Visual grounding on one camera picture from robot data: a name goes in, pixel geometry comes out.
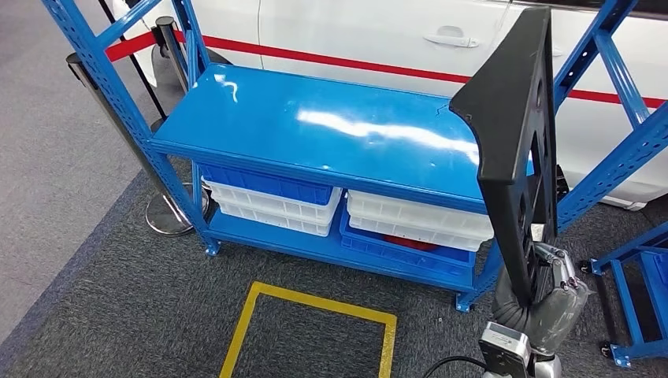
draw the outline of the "yellow floor marking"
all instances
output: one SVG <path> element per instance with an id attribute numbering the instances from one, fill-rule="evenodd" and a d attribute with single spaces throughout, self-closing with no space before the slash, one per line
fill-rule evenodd
<path id="1" fill-rule="evenodd" d="M 383 349 L 380 352 L 380 370 L 378 371 L 378 378 L 389 378 L 392 370 L 392 354 L 394 353 L 395 346 L 396 316 L 374 309 L 367 309 L 365 307 L 316 297 L 315 295 L 283 289 L 282 287 L 276 287 L 258 281 L 253 282 L 250 286 L 246 303 L 241 310 L 239 323 L 236 325 L 234 336 L 230 342 L 228 355 L 225 357 L 225 362 L 223 362 L 223 369 L 221 370 L 219 378 L 229 378 L 232 376 L 232 370 L 234 370 L 234 365 L 236 364 L 239 352 L 241 351 L 243 338 L 246 336 L 248 324 L 251 322 L 255 302 L 260 294 L 271 295 L 287 301 L 317 307 L 318 309 L 326 309 L 334 311 L 335 313 L 344 313 L 352 317 L 360 317 L 368 321 L 376 321 L 377 323 L 385 324 Z"/>

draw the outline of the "red object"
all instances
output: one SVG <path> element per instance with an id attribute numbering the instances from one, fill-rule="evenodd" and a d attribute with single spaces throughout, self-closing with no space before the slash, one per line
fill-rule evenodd
<path id="1" fill-rule="evenodd" d="M 386 242 L 390 242 L 392 244 L 407 246 L 409 248 L 413 248 L 414 250 L 423 250 L 427 252 L 429 252 L 430 250 L 435 250 L 436 248 L 439 247 L 436 244 L 418 242 L 417 240 L 399 238 L 398 236 L 393 236 L 393 235 L 383 235 L 383 239 Z"/>
<path id="2" fill-rule="evenodd" d="M 176 39 L 180 42 L 184 41 L 184 35 L 181 31 L 176 31 Z M 371 63 L 368 61 L 355 61 L 352 59 L 345 59 L 342 57 L 329 57 L 327 55 L 305 53 L 303 51 L 294 51 L 280 49 L 278 47 L 260 46 L 254 43 L 245 43 L 233 41 L 231 39 L 222 39 L 203 36 L 204 44 L 208 47 L 216 47 L 223 50 L 239 51 L 242 53 L 265 55 L 268 57 L 282 57 L 285 59 L 294 59 L 296 61 L 311 61 L 313 63 L 320 63 L 323 65 L 336 65 L 339 67 L 348 67 L 351 69 L 365 69 L 367 71 L 377 71 L 394 73 L 396 75 L 424 77 L 426 79 L 434 79 L 441 81 L 450 81 L 453 83 L 466 83 L 470 76 L 455 75 L 453 73 L 425 71 L 422 69 L 409 69 L 406 67 L 396 67 L 394 65 L 382 65 L 378 63 Z M 127 41 L 117 43 L 106 50 L 107 57 L 111 61 L 116 61 L 122 57 L 135 53 L 141 49 L 145 49 L 155 44 L 155 38 L 150 31 L 139 35 Z M 610 104 L 621 104 L 622 101 L 619 96 L 614 93 L 603 93 L 594 91 L 581 91 L 573 89 L 569 94 L 570 98 L 579 98 L 580 100 L 589 100 L 596 102 L 607 102 Z M 645 105 L 649 108 L 656 109 L 661 106 L 666 100 L 662 98 L 643 97 Z"/>

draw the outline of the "white car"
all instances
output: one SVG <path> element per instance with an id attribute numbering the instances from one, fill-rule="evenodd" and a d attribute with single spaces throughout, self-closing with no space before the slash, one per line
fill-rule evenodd
<path id="1" fill-rule="evenodd" d="M 575 8 L 602 1 L 539 0 L 553 5 L 554 74 L 596 15 Z M 113 0 L 116 18 L 137 0 Z M 614 41 L 650 111 L 668 98 L 668 2 L 640 0 Z M 451 97 L 498 46 L 520 12 L 535 2 L 507 0 L 193 0 L 203 35 L 228 41 L 213 49 L 234 65 Z M 125 34 L 146 33 L 176 14 L 163 0 Z M 254 45 L 254 49 L 244 46 Z M 136 57 L 156 85 L 151 53 Z M 577 98 L 557 114 L 557 160 L 574 187 L 631 131 L 607 71 L 597 58 Z M 604 199 L 641 209 L 668 193 L 663 151 Z"/>

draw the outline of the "blue plastic crate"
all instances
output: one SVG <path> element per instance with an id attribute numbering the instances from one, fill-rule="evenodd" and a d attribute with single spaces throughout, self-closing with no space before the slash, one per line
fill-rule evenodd
<path id="1" fill-rule="evenodd" d="M 661 281 L 668 286 L 668 254 L 657 254 L 654 259 L 656 261 L 656 267 L 659 269 Z"/>
<path id="2" fill-rule="evenodd" d="M 343 204 L 341 215 L 341 245 L 365 254 L 374 254 L 393 261 L 415 265 L 423 269 L 443 273 L 451 280 L 465 285 L 473 282 L 473 266 L 476 254 L 468 250 L 457 250 L 440 246 L 425 252 L 407 246 L 400 246 L 383 240 L 382 234 L 352 228 L 349 225 L 350 215 Z"/>
<path id="3" fill-rule="evenodd" d="M 270 195 L 279 195 L 316 205 L 327 205 L 329 197 L 332 195 L 332 187 L 328 185 L 247 171 L 245 169 L 201 163 L 198 163 L 198 165 L 202 170 L 204 180 L 215 183 L 242 187 Z"/>

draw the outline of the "gray carpet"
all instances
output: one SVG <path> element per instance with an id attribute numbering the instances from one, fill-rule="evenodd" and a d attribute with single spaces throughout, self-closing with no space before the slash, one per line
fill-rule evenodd
<path id="1" fill-rule="evenodd" d="M 148 229 L 143 209 L 151 193 L 140 174 L 0 346 L 0 376 L 213 378 L 255 280 L 395 314 L 392 376 L 421 376 L 452 354 L 481 357 L 477 337 L 488 319 L 488 296 L 464 314 L 453 309 L 451 292 L 386 276 L 234 244 L 208 258 L 196 235 L 170 239 Z M 578 258 L 605 254 L 663 221 L 666 208 L 662 201 L 644 213 L 596 206 L 560 245 Z M 610 277 L 604 283 L 625 342 Z M 373 322 L 261 296 L 233 376 L 377 376 L 381 332 Z M 564 377 L 668 374 L 665 359 L 615 367 L 597 346 L 609 338 L 602 302 L 593 295 L 560 350 Z M 434 376 L 478 374 L 456 363 Z"/>

